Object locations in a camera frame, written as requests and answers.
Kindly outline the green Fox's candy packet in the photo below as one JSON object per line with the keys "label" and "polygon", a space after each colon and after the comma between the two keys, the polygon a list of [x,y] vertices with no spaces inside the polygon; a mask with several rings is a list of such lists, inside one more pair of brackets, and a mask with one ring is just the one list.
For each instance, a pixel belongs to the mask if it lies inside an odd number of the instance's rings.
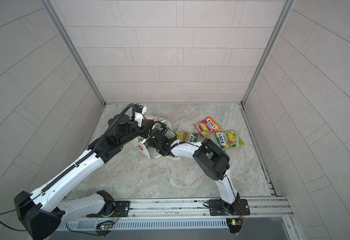
{"label": "green Fox's candy packet", "polygon": [[176,131],[176,136],[178,140],[181,140],[183,142],[196,143],[198,141],[199,134],[178,129]]}

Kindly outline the white floral paper bag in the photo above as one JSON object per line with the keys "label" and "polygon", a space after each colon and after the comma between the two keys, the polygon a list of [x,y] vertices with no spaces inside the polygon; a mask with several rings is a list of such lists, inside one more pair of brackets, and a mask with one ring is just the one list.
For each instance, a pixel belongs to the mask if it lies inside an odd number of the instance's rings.
{"label": "white floral paper bag", "polygon": [[[169,120],[163,119],[161,117],[157,117],[151,114],[147,114],[145,115],[145,118],[148,120],[154,120],[154,122],[161,122],[165,125],[168,126],[168,128],[170,130],[172,130],[172,125],[171,122]],[[139,123],[144,123],[144,119],[143,119],[143,114],[140,113],[135,113],[135,120],[137,120]],[[160,130],[163,129],[163,127],[158,124],[154,126],[155,128],[159,128]],[[171,131],[168,130],[169,132],[167,132],[166,134],[164,134],[166,137],[173,138],[175,135],[173,133],[171,133]],[[157,150],[154,147],[150,147],[148,142],[149,142],[149,138],[143,138],[143,137],[137,137],[135,139],[133,139],[130,143],[136,147],[141,153],[143,153],[146,157],[148,157],[149,159],[157,159],[159,158],[161,155],[157,152]]]}

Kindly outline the orange Fox's candy packet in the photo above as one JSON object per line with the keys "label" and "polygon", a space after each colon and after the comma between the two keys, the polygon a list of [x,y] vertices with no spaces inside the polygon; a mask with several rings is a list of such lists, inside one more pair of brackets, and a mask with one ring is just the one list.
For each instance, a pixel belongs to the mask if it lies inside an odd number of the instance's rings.
{"label": "orange Fox's candy packet", "polygon": [[221,129],[221,127],[217,124],[217,122],[210,116],[196,123],[195,127],[203,138]]}

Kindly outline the yellow-green Fox's candy packet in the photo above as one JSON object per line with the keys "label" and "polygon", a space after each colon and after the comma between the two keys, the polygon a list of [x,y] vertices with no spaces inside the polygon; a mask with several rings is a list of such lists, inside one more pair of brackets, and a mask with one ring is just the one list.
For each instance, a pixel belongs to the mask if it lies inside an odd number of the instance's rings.
{"label": "yellow-green Fox's candy packet", "polygon": [[234,130],[222,131],[215,133],[221,149],[244,146],[244,142]]}

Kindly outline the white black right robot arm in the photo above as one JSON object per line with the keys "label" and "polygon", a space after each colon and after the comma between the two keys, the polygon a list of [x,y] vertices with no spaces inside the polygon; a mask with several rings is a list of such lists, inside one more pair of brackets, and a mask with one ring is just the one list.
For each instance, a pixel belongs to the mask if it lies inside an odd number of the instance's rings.
{"label": "white black right robot arm", "polygon": [[163,157],[187,157],[196,161],[203,173],[214,180],[220,192],[218,200],[208,200],[204,206],[212,216],[249,216],[246,199],[241,199],[230,174],[230,157],[210,139],[202,142],[185,142],[177,137],[169,138],[165,130],[154,129],[149,135],[148,145]]}

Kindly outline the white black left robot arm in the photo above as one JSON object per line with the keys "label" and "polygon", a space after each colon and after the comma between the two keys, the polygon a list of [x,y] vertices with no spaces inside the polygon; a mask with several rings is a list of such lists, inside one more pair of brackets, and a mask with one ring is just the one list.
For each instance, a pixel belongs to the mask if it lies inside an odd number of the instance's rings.
{"label": "white black left robot arm", "polygon": [[64,197],[93,171],[115,155],[123,146],[137,137],[147,138],[153,120],[115,116],[106,132],[88,146],[88,149],[54,179],[31,193],[22,191],[14,198],[17,217],[34,240],[43,240],[61,224],[86,215],[116,216],[113,197],[104,190],[66,201]]}

